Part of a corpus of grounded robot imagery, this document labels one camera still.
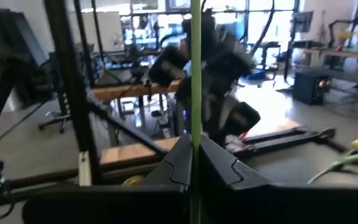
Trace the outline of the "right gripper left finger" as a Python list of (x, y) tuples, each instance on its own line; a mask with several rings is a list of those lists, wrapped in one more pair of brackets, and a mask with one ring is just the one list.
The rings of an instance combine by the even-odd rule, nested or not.
[(191, 136), (181, 136), (142, 185), (174, 185), (188, 190), (191, 182), (193, 146)]

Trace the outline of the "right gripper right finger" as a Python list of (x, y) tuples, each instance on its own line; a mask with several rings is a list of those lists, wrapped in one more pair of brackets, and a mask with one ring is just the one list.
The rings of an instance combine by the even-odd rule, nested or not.
[(211, 185), (240, 191), (266, 186), (269, 181), (206, 136), (201, 137), (200, 163)]

